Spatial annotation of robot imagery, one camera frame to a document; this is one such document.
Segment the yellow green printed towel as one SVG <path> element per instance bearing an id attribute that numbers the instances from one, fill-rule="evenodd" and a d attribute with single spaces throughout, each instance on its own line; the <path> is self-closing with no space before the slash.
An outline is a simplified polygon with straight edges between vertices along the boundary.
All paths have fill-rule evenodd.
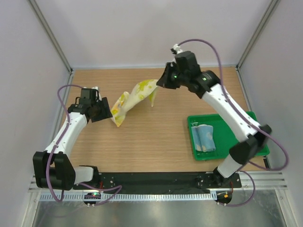
<path id="1" fill-rule="evenodd" d="M 157 93 L 157 79 L 147 79 L 137 83 L 131 93 L 125 91 L 111 108 L 111 120 L 117 127 L 120 127 L 126 118 L 126 114 L 141 101 L 148 99 L 151 107 Z"/>

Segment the blue polka dot towel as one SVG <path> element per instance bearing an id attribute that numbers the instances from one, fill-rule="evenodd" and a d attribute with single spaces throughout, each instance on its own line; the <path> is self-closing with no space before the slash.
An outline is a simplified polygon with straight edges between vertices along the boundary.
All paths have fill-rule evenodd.
<path id="1" fill-rule="evenodd" d="M 192 126 L 194 148 L 199 152 L 212 152 L 216 150 L 213 139 L 213 126 L 201 124 Z"/>

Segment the green plastic tray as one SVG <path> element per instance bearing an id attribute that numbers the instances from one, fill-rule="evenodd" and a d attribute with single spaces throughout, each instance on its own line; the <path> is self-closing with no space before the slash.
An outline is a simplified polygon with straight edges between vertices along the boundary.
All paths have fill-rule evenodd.
<path id="1" fill-rule="evenodd" d="M 224 159 L 229 154 L 229 149 L 238 143 L 227 123 L 218 114 L 192 115 L 187 118 L 188 131 L 192 146 L 193 157 L 196 161 Z M 215 150 L 196 150 L 196 135 L 192 132 L 192 127 L 199 125 L 209 125 L 213 127 L 213 141 Z"/>

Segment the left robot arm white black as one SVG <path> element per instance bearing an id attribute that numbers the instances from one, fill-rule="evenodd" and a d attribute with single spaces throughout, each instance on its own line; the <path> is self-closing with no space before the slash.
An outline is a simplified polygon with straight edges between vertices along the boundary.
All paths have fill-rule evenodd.
<path id="1" fill-rule="evenodd" d="M 98 87 L 81 88 L 75 103 L 64 109 L 66 119 L 53 141 L 33 156 L 36 185 L 68 191 L 74 185 L 84 183 L 90 189 L 100 185 L 95 166 L 73 167 L 69 157 L 81 131 L 89 122 L 111 118 L 108 100 L 102 97 Z"/>

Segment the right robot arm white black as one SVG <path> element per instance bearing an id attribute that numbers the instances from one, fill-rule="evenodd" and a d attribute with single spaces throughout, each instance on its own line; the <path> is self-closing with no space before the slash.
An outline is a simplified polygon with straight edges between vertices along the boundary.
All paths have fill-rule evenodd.
<path id="1" fill-rule="evenodd" d="M 228 156 L 214 169 L 213 181 L 225 187 L 234 173 L 247 164 L 263 149 L 271 128 L 260 125 L 228 95 L 219 77 L 211 70 L 201 71 L 196 56 L 191 51 L 173 50 L 174 60 L 166 64 L 157 85 L 168 89 L 185 86 L 206 101 L 222 117 L 234 133 L 238 143 L 230 148 Z"/>

